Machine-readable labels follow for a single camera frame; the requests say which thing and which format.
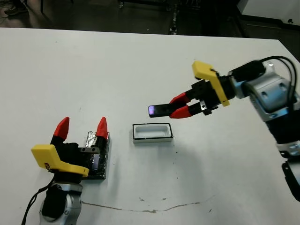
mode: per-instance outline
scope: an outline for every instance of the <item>yellow plastic part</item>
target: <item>yellow plastic part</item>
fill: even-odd
[[[61,161],[55,146],[52,144],[37,144],[31,149],[31,152],[37,164],[47,170],[77,173],[83,177],[87,177],[89,174],[88,168]]]
[[[195,77],[198,79],[209,80],[222,105],[228,106],[229,101],[224,93],[216,72],[213,70],[213,66],[205,62],[195,61],[192,67]]]

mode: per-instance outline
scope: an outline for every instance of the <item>white cabinet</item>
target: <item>white cabinet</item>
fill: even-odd
[[[238,8],[243,15],[260,16],[282,20],[292,19],[300,25],[300,0],[241,0]]]

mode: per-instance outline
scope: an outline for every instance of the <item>scuff mark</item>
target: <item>scuff mark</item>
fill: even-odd
[[[107,209],[111,209],[111,210],[123,210],[123,209],[110,207],[110,206],[105,206],[105,205],[92,204],[92,203],[87,203],[87,202],[84,202],[84,201],[81,201],[81,202],[82,202],[82,204],[98,206],[98,207],[107,208]]]
[[[152,211],[150,211],[150,210],[143,210],[142,212],[156,213],[156,212],[157,212],[157,210],[152,210]]]
[[[166,210],[163,210],[163,211],[167,212],[169,210],[172,210],[172,209],[175,209],[175,208],[178,208],[178,207],[188,206],[188,205],[197,205],[197,204],[201,204],[201,202],[192,202],[192,203],[189,203],[189,204],[176,205],[176,206],[170,207],[170,208],[168,208]]]
[[[203,202],[192,202],[192,203],[187,203],[187,204],[180,204],[180,205],[175,205],[173,207],[170,207],[166,210],[127,210],[127,209],[121,209],[121,208],[115,208],[115,207],[110,207],[110,206],[106,206],[106,205],[98,205],[98,204],[92,204],[92,203],[87,203],[87,202],[84,202],[82,201],[82,204],[86,204],[86,205],[92,205],[92,206],[98,206],[98,207],[101,207],[101,208],[106,208],[106,209],[111,209],[111,210],[123,210],[123,211],[128,211],[128,212],[146,212],[146,213],[152,213],[152,214],[155,214],[157,212],[167,212],[169,210],[173,210],[173,209],[176,209],[176,208],[179,208],[179,207],[183,207],[183,206],[189,206],[189,205],[198,205],[198,204],[202,204],[202,203],[206,203],[208,202],[211,198],[213,198],[214,196],[216,195],[213,195],[211,197],[209,197],[208,199],[206,199],[205,201]]]

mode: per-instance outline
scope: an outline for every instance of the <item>shoe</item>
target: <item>shoe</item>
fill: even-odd
[[[26,13],[26,12],[28,12],[26,7],[16,7],[16,6],[12,6],[8,10],[4,11],[4,13],[6,15],[17,15],[17,14]]]

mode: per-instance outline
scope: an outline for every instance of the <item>floor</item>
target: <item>floor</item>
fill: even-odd
[[[174,5],[177,0],[169,1]],[[178,35],[279,39],[300,60],[299,30],[245,21],[227,1],[208,2],[201,10],[180,11]],[[119,9],[117,0],[74,0],[74,4],[70,0],[44,0],[44,14],[40,0],[28,0],[28,14],[6,17],[4,11],[9,6],[8,0],[0,0],[0,27],[169,34],[173,21],[173,9],[167,12],[165,7],[127,2]]]

